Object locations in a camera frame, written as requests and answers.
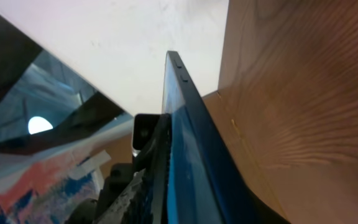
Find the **blue Galaxy smartphone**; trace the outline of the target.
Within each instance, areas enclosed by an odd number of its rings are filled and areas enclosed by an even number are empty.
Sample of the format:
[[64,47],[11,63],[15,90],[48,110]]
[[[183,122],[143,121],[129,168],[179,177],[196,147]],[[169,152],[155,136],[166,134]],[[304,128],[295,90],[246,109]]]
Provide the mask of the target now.
[[166,54],[162,111],[172,120],[169,223],[286,223],[244,182],[176,51]]

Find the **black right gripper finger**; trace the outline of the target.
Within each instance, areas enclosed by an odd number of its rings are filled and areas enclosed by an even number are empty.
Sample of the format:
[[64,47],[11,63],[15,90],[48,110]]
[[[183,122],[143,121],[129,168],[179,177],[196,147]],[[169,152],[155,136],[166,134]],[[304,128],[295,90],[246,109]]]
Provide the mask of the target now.
[[150,139],[132,163],[132,180],[110,175],[96,204],[94,223],[168,223],[167,194],[172,145],[172,119],[159,114]]

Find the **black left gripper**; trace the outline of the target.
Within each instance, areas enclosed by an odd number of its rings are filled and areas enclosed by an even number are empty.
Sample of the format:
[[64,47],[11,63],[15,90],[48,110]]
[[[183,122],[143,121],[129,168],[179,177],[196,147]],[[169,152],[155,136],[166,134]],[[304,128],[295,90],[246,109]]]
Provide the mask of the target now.
[[[116,164],[111,167],[110,175],[113,175],[122,182],[122,186],[117,188],[117,191],[120,193],[123,188],[126,187],[126,184],[129,183],[133,178],[132,173],[132,163],[133,160],[141,152],[147,141],[150,139],[154,127],[157,124],[158,114],[138,114],[134,119],[134,130],[132,132],[132,149],[133,149],[133,158],[131,163],[121,163]],[[107,186],[106,180],[104,180],[103,187]],[[99,198],[91,199],[88,198],[81,202],[71,213],[69,218],[65,221],[68,224],[86,224],[94,223],[96,204]]]

